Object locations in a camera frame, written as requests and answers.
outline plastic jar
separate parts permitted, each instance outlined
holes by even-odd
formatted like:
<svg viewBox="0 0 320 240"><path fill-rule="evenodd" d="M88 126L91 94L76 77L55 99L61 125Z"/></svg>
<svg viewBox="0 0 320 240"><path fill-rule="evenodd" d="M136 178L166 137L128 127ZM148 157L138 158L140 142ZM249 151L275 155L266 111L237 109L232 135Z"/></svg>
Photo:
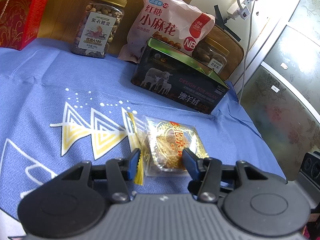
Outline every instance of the plastic jar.
<svg viewBox="0 0 320 240"><path fill-rule="evenodd" d="M71 52L104 58L124 16L126 0L91 0L79 23Z"/></svg>
<svg viewBox="0 0 320 240"><path fill-rule="evenodd" d="M217 74L227 64L226 57L229 51L216 41L205 38L199 41L192 53L192 57L212 68Z"/></svg>

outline pink snack bag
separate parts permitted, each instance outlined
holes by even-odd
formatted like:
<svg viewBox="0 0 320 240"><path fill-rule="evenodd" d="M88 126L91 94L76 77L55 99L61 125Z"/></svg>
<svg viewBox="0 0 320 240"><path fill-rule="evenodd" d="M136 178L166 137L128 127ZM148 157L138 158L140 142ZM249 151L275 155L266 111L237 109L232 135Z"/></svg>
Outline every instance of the pink snack bag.
<svg viewBox="0 0 320 240"><path fill-rule="evenodd" d="M213 26L214 16L182 0L144 0L118 58L137 63L151 36L191 55Z"/></svg>

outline gray ribbed panel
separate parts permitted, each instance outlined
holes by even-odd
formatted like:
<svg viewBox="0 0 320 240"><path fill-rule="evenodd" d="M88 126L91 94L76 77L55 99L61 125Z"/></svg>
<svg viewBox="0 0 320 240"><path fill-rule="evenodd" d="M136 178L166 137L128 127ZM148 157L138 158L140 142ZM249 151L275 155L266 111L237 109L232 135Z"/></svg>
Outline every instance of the gray ribbed panel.
<svg viewBox="0 0 320 240"><path fill-rule="evenodd" d="M195 201L190 194L136 195L126 204L113 205L90 231L66 240L254 240L230 225L213 204ZM24 240L43 240L27 236ZM278 239L303 240L300 234Z"/></svg>

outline brown bag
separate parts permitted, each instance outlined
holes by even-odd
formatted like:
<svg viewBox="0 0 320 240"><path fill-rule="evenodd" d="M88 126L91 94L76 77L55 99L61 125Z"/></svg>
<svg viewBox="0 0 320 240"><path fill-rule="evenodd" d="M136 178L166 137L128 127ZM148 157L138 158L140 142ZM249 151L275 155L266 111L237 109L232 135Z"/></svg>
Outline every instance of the brown bag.
<svg viewBox="0 0 320 240"><path fill-rule="evenodd" d="M228 32L224 31L216 24L206 37L213 39L229 51L229 55L227 56L228 63L219 74L222 80L226 80L242 61L244 57L244 50Z"/></svg>

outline tablecloth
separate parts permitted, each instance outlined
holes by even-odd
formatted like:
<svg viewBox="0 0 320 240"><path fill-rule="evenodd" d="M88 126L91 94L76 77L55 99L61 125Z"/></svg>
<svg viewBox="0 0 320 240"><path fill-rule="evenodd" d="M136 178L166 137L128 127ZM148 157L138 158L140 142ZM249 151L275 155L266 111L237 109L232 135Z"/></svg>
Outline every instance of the tablecloth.
<svg viewBox="0 0 320 240"><path fill-rule="evenodd" d="M129 155L127 111L195 126L210 156L224 164L246 160L284 177L231 83L206 115L134 86L134 70L112 56L74 55L69 44L51 39L36 39L22 51L0 48L0 240L24 235L16 210L35 188L81 160L95 165ZM128 188L183 193L189 181L147 177L143 186Z"/></svg>

